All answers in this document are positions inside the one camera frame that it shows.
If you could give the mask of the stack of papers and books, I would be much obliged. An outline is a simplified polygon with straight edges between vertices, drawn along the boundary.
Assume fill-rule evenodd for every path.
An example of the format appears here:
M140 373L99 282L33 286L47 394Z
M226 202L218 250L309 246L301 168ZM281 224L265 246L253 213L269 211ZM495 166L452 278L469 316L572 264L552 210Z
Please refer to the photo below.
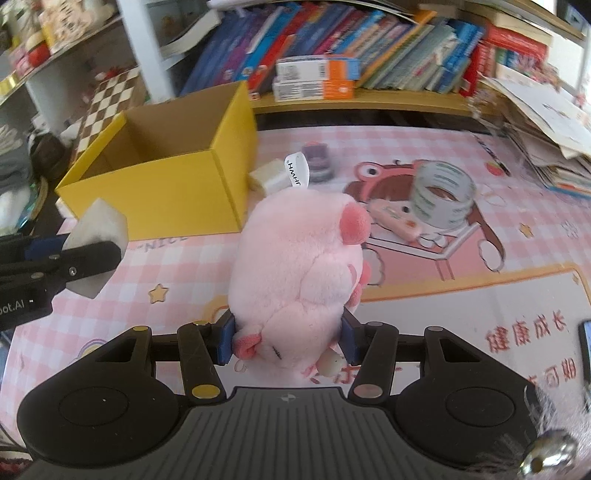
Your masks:
M500 109L505 134L540 183L574 197L590 197L590 128L585 113L549 84L499 67L501 76L479 79L477 95Z

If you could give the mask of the clear packing tape roll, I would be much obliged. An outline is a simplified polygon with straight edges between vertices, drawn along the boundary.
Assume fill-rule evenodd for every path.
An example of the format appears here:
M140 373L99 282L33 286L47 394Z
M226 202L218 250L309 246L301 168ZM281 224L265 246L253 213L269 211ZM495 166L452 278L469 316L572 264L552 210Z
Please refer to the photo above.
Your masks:
M447 162L425 161L416 167L409 200L420 221L450 230L465 222L475 196L475 182L465 171Z

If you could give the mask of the row of colourful books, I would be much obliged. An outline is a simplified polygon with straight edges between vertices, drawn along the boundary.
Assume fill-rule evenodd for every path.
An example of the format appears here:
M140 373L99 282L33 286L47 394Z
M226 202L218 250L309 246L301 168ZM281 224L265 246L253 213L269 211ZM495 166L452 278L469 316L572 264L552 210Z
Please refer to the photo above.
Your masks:
M422 4L407 13L388 1L212 1L221 24L179 92L245 82L249 95L273 94L276 61L297 56L356 58L353 87L473 96L499 67L558 85L548 62L552 38L498 8Z

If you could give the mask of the grey purple toy car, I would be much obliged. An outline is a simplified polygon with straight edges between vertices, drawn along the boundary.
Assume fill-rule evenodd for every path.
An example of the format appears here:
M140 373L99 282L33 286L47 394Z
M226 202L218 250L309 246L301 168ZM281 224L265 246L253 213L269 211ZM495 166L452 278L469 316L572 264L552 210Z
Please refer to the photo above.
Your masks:
M311 183L322 183L332 179L335 172L327 144L308 143L301 148L301 153L307 159Z

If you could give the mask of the pink plush pig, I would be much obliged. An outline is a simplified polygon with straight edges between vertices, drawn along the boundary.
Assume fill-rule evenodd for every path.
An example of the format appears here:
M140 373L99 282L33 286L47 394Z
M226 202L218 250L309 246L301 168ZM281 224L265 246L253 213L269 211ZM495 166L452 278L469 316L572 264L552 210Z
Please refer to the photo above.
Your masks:
M310 186L304 154L283 161L290 186L256 204L240 233L228 307L232 351L265 386L332 376L345 310L360 304L372 220L352 196Z

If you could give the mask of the white power adapter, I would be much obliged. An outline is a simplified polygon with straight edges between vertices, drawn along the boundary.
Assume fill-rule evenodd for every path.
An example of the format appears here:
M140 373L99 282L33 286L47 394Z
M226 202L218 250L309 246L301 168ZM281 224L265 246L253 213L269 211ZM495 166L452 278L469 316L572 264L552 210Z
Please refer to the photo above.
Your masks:
M290 175L284 167L283 160L280 159L274 159L252 170L247 182L249 182L249 188L252 191L262 194L264 197L291 186Z

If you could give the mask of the upper orange toothpaste box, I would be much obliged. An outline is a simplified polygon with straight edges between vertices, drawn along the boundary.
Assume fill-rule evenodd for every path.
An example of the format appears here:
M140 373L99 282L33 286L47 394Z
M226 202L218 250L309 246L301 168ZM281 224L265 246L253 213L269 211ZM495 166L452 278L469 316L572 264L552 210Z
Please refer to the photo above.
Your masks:
M276 61L276 79L279 82L358 81L360 77L359 60L346 56L308 55Z

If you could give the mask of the brown leather bag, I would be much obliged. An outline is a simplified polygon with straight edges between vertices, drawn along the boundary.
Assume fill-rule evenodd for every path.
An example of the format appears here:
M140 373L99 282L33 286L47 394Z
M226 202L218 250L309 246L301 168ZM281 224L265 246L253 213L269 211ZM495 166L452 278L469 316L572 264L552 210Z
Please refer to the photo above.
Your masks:
M29 156L35 175L48 181L61 178L68 166L67 149L52 133L36 135Z

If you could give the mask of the pink correction tape case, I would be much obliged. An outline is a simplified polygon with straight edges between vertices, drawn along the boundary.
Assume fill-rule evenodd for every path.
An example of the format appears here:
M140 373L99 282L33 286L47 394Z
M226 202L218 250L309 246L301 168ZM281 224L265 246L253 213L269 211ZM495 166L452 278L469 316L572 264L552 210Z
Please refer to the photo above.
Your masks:
M370 216L378 225L402 240L412 242L422 234L422 226L408 206L386 199L374 199L370 201L368 207Z

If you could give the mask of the yellow cardboard box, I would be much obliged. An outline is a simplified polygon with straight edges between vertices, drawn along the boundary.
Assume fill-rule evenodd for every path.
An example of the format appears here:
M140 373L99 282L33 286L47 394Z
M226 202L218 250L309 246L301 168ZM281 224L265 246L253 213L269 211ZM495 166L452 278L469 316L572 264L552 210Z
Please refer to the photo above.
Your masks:
M56 191L76 217L105 200L133 241L235 233L256 152L249 90L224 84L117 115Z

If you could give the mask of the brown white chessboard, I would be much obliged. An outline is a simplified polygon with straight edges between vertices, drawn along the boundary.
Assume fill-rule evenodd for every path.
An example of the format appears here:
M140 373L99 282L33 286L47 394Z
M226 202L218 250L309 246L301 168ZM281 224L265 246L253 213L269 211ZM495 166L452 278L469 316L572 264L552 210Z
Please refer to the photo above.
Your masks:
M80 123L69 165L77 161L119 113L143 105L146 99L147 90L139 67L102 81Z

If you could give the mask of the orange toothpaste box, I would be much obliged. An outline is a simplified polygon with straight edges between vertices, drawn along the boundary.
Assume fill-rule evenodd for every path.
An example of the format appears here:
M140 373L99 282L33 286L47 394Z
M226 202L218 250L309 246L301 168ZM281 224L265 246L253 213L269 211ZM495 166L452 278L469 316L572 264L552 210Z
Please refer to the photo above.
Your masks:
M349 100L355 97L355 87L349 80L281 82L274 79L273 96L277 102Z
M276 61L276 79L279 82L358 81L360 77L359 60L346 56L308 55Z

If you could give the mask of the white squishy foam block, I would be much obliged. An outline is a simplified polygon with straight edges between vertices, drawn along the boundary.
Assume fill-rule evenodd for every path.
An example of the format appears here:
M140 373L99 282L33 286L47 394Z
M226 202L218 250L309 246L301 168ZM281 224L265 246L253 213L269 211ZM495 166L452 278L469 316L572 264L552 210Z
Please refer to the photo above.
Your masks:
M63 244L66 288L77 295L95 298L114 274L127 245L126 217L105 200L96 199Z

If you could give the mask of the thick white paperback book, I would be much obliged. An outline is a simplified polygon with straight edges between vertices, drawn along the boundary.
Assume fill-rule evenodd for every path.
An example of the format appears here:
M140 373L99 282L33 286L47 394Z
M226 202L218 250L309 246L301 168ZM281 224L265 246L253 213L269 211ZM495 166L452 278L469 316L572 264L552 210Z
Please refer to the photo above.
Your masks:
M177 39L160 48L163 59L186 53L221 24L221 16L216 10L208 10L186 29Z

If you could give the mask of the lower orange toothpaste box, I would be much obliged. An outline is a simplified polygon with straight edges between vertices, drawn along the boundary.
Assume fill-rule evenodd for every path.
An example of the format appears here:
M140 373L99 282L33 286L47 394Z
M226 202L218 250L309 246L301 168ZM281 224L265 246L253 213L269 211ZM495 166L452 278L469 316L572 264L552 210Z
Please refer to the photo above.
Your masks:
M349 80L281 82L274 79L273 96L277 102L349 100L355 97L355 87Z

